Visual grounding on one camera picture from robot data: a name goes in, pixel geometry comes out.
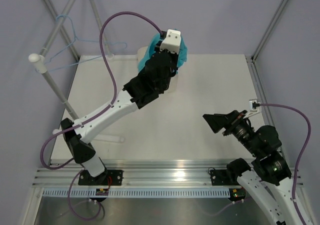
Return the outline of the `turquoise t shirt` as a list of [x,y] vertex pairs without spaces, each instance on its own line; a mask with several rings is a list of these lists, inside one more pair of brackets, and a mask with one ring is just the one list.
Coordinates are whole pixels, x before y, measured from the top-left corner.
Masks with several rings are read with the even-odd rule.
[[[148,46],[144,46],[137,51],[137,69],[140,72],[144,66],[145,62],[151,58],[151,55],[154,54],[154,49],[156,44],[160,41],[160,34],[157,33],[151,40]],[[177,68],[180,68],[187,61],[188,49],[184,43],[183,37],[181,38],[181,44],[178,55]]]

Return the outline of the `light blue wire hanger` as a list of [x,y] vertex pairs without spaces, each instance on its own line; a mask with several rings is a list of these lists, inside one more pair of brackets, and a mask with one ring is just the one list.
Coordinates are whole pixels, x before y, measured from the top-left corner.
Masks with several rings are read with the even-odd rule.
[[[77,62],[71,63],[71,64],[65,64],[65,65],[60,65],[58,67],[49,67],[49,72],[55,72],[58,70],[62,70],[62,69],[67,69],[73,66],[77,66],[78,64],[81,63],[85,63],[87,61],[92,61],[92,60],[96,60],[102,57],[101,52],[98,52],[98,45],[99,45],[99,40],[88,40],[88,39],[82,39],[79,38],[77,36],[76,33],[76,28],[75,25],[73,23],[73,20],[71,17],[69,17],[68,15],[65,14],[60,14],[55,18],[55,22],[58,22],[58,20],[60,19],[67,19],[70,22],[71,28],[72,28],[72,40],[70,42],[67,42],[67,45],[61,49],[60,51],[58,51],[56,54],[54,54],[52,57],[48,58],[48,59],[44,59],[43,64],[45,66],[49,65],[56,57],[58,57],[60,54],[64,53],[66,50],[71,49],[72,46],[74,45],[78,45],[75,46],[75,48],[80,48],[80,56],[90,56],[91,54],[96,54],[96,56],[93,56],[93,58],[84,60],[84,61],[80,61],[81,59],[79,58],[79,60]],[[108,46],[109,51],[111,52],[111,55],[113,56],[116,53],[122,53],[127,47],[128,44],[126,42],[109,42],[109,41],[104,41],[103,42],[104,45]]]

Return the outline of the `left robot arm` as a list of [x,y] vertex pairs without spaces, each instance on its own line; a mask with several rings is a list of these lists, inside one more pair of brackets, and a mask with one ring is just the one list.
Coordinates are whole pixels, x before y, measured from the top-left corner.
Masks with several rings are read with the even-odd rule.
[[138,75],[126,83],[111,101],[75,121],[69,118],[61,121],[60,126],[65,131],[63,139],[74,161],[88,173],[89,185],[101,185],[108,178],[108,170],[92,146],[92,140],[122,117],[164,94],[177,73],[178,60],[177,52],[156,49]]

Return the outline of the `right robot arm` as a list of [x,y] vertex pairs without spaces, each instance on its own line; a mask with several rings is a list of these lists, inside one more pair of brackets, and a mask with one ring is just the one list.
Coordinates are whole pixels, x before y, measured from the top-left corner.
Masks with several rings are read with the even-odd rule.
[[297,195],[296,179],[278,151],[282,142],[276,128],[263,125],[254,129],[249,116],[246,110],[202,116],[215,134],[233,135],[253,157],[251,163],[243,158],[228,163],[227,180],[241,185],[272,225],[313,224]]

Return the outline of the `white plastic bin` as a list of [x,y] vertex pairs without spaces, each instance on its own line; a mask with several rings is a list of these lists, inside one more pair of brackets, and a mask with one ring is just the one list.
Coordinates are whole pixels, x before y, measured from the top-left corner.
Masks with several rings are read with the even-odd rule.
[[[146,58],[148,55],[148,46],[141,47],[137,51],[137,62],[138,62],[138,71],[142,69],[142,63],[143,59]],[[178,84],[178,74],[176,74],[174,77],[171,78],[169,88],[167,90],[168,93],[173,93],[177,89],[177,84]]]

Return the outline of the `aluminium mounting rail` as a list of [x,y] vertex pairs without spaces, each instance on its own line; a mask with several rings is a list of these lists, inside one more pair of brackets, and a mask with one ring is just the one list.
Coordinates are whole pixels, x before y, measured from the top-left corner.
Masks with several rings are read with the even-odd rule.
[[[209,187],[208,171],[225,169],[229,160],[105,160],[108,170],[122,170],[122,187]],[[74,162],[63,168],[36,169],[33,187],[66,187],[82,167]]]

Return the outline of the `aluminium frame post left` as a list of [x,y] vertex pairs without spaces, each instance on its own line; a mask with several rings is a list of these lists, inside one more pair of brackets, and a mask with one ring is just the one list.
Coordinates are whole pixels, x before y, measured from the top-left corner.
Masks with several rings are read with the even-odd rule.
[[[52,0],[41,0],[41,1],[53,21],[53,28],[52,28],[51,32],[49,33],[47,39],[44,42],[44,45],[42,46],[42,48],[40,49],[40,52],[39,52],[40,55],[42,55],[43,57],[46,57],[46,55],[49,53],[51,46],[53,45],[54,41],[56,40],[58,34],[60,34],[60,36],[62,37],[62,40],[64,41],[66,46],[68,44],[70,44],[72,41],[71,41],[69,34],[67,33],[67,30],[64,27],[64,22],[65,22],[66,18],[64,16],[61,16],[58,19],[56,19],[59,14],[58,14]],[[61,12],[61,15],[67,16],[70,13],[75,1],[76,0],[68,0],[66,5],[64,6],[64,9]]]

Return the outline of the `aluminium frame post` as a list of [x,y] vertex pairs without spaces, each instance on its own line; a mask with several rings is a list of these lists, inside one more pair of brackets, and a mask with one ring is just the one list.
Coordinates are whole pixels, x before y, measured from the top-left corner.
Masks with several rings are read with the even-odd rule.
[[[65,22],[66,18],[64,16],[61,16],[58,19],[56,19],[59,14],[58,14],[52,0],[41,0],[41,1],[53,21],[53,28],[52,28],[51,32],[49,33],[47,39],[44,42],[44,45],[42,46],[42,48],[40,49],[40,52],[39,52],[40,55],[42,55],[43,57],[46,57],[46,55],[49,53],[51,46],[53,45],[54,41],[56,40],[58,34],[60,34],[60,36],[62,37],[62,40],[64,41],[66,46],[68,44],[70,44],[72,41],[71,41],[69,34],[67,33],[67,30],[64,27],[64,22]],[[61,15],[67,16],[70,13],[75,1],[76,0],[68,0],[66,5],[64,6],[64,9],[61,12]]]
[[251,60],[253,63],[255,63],[264,50],[265,46],[267,45],[269,39],[271,38],[274,30],[277,27],[277,24],[280,22],[282,16],[284,15],[289,3],[291,0],[280,0],[279,5],[277,6],[269,24],[266,27],[266,30],[264,31],[256,49],[254,50]]

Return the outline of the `aluminium frame post right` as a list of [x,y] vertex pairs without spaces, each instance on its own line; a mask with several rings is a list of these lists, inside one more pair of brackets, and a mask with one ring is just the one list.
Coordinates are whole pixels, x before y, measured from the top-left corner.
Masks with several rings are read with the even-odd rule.
[[251,60],[253,63],[255,63],[264,50],[265,46],[267,45],[269,39],[271,38],[274,30],[277,27],[277,24],[280,22],[282,16],[284,15],[289,3],[291,0],[280,0],[279,5],[277,6],[269,24],[266,27],[266,30],[264,31],[256,49],[254,50]]

